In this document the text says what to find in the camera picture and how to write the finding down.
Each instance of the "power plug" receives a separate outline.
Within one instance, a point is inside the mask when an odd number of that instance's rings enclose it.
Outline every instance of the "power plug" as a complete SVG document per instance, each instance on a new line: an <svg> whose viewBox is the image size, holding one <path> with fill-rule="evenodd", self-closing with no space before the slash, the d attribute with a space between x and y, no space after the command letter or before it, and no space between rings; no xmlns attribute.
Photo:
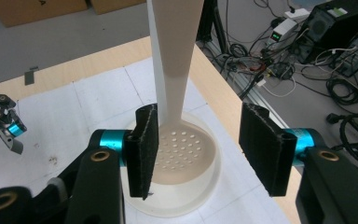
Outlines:
<svg viewBox="0 0 358 224"><path fill-rule="evenodd" d="M305 20L310 13L305 8L296 9L295 13L287 11L284 13L284 17L293 21Z"/></svg>

